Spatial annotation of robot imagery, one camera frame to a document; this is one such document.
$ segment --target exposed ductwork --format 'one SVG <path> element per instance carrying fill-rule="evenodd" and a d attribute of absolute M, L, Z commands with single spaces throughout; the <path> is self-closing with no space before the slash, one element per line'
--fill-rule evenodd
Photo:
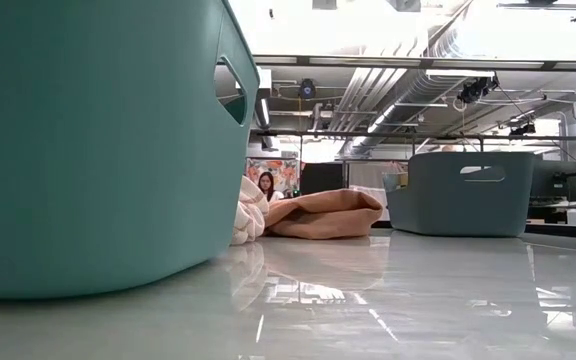
<path fill-rule="evenodd" d="M 464 11 L 460 14 L 457 21 L 463 21 L 466 13 L 467 11 Z M 428 56 L 437 58 L 463 57 L 456 44 L 457 28 L 457 26 L 451 26 L 428 49 Z M 459 76 L 428 76 L 425 70 L 408 70 L 379 102 L 378 108 L 390 109 L 397 103 L 434 103 L 466 79 Z M 370 121 L 371 132 L 397 131 L 400 128 L 390 124 L 409 122 L 425 110 L 426 108 L 394 106 L 393 111 L 386 112 L 388 113 L 387 116 L 376 116 Z M 346 143 L 343 153 L 365 155 L 382 141 L 384 138 L 355 138 Z"/>

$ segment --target colorful poster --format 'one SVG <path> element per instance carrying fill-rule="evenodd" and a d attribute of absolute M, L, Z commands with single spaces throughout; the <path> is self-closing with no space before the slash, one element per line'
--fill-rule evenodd
<path fill-rule="evenodd" d="M 298 190 L 299 179 L 297 178 L 298 160 L 257 160 L 247 159 L 246 176 L 254 183 L 259 181 L 259 176 L 269 171 L 275 179 L 275 191 L 284 193 L 286 190 Z"/>

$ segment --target white blanket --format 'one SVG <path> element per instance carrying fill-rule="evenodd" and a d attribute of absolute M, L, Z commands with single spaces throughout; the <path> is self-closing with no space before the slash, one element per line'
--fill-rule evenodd
<path fill-rule="evenodd" d="M 255 241 L 264 232 L 266 214 L 268 214 L 268 200 L 255 183 L 243 176 L 230 244 L 241 245 Z"/>

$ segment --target ceiling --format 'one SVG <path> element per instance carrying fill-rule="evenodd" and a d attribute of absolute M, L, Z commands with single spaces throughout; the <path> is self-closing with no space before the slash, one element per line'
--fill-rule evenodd
<path fill-rule="evenodd" d="M 415 41 L 423 43 L 425 47 L 426 43 L 423 41 L 427 42 L 428 38 L 432 37 L 432 34 L 442 25 L 449 24 L 452 15 L 465 3 L 465 0 L 424 0 L 422 12 L 410 14 L 394 11 L 386 0 L 337 0 L 337 10 L 313 10 L 312 1 L 231 0 L 231 5 L 251 50 L 255 54 L 361 55 L 370 53 L 371 56 L 405 56 L 406 54 L 401 53 L 403 48 L 407 48 L 410 53 L 410 49 L 416 46 L 411 45 L 416 44 Z M 506 22 L 503 25 L 495 25 L 493 20 L 486 20 L 481 16 L 480 7 L 474 7 L 473 10 L 475 5 L 490 6 L 490 3 L 494 1 L 474 0 L 473 5 L 468 9 L 470 14 L 467 16 L 476 20 L 456 22 L 451 27 L 451 29 L 459 27 L 460 50 L 468 49 L 470 52 L 468 57 L 576 58 L 576 27 L 572 27 L 573 24 L 570 25 L 570 29 L 565 28 L 569 26 L 567 20 L 569 14 L 565 17 L 558 14 L 552 19 L 549 18 L 548 21 L 555 24 L 550 26 L 547 25 L 547 21 L 541 23 L 533 21 L 531 25 L 529 19 L 539 18 L 533 15 L 536 13 L 534 11 L 507 12 L 504 13 L 505 18 L 500 18 Z M 575 0 L 566 0 L 566 2 L 575 2 Z M 269 16 L 271 8 L 273 19 Z M 490 28 L 485 31 L 477 30 L 482 29 L 486 23 L 490 24 Z M 548 36 L 547 34 L 551 34 L 548 31 L 555 31 L 552 34 L 556 36 Z M 502 43 L 504 36 L 510 39 L 510 42 Z M 473 41 L 479 42 L 480 46 L 472 45 Z M 312 110 L 317 102 L 321 102 L 328 108 L 338 107 L 356 71 L 352 68 L 317 67 L 270 67 L 268 69 L 271 70 L 274 82 L 272 95 L 268 99 L 271 113 L 308 111 Z M 228 75 L 225 69 L 217 69 L 216 92 L 220 98 L 228 99 L 230 96 L 237 95 L 234 79 Z M 545 94 L 549 98 L 548 101 L 521 101 L 518 106 L 523 112 L 545 106 L 549 106 L 553 111 L 559 111 L 562 108 L 569 108 L 570 104 L 555 103 L 551 101 L 552 99 L 570 101 L 575 98 L 572 92 L 576 92 L 576 73 L 498 72 L 497 75 L 501 88 L 506 90 L 506 93 L 493 92 L 484 99 L 486 102 L 507 102 L 508 97 L 518 100 L 537 99 Z M 315 100 L 298 101 L 298 86 L 303 79 L 313 79 L 317 86 Z M 456 89 L 460 88 L 461 85 L 457 82 Z M 391 91 L 398 91 L 396 83 Z M 419 113 L 423 113 L 424 121 L 417 126 L 417 132 L 421 134 L 455 131 L 483 133 L 494 129 L 499 121 L 507 121 L 519 114 L 516 106 L 490 104 L 470 104 L 464 112 L 459 112 L 453 108 L 456 95 L 456 91 L 451 91 L 437 99 L 437 103 L 445 103 L 448 105 L 447 108 L 419 108 Z M 383 111 L 384 109 L 375 106 L 370 110 Z M 359 125 L 354 130 L 366 131 L 374 118 L 374 115 L 363 116 L 363 119 L 358 120 Z M 300 120 L 303 120 L 303 117 L 299 119 L 286 116 L 286 114 L 282 116 L 271 114 L 270 123 L 271 127 L 280 124 L 282 128 L 296 129 L 300 126 Z"/>

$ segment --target metal rail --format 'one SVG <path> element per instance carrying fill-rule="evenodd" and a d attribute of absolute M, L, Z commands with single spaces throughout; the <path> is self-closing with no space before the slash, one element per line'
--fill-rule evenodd
<path fill-rule="evenodd" d="M 346 131 L 299 131 L 290 129 L 251 129 L 251 134 L 261 136 L 332 136 L 332 137 L 383 137 L 397 139 L 425 139 L 436 140 L 541 140 L 541 141 L 576 141 L 576 136 L 508 136 L 508 135 L 477 135 L 477 134 L 431 134 L 431 133 L 383 133 L 383 132 L 346 132 Z"/>
<path fill-rule="evenodd" d="M 254 55 L 258 66 L 576 72 L 576 60 L 497 60 L 340 55 Z"/>

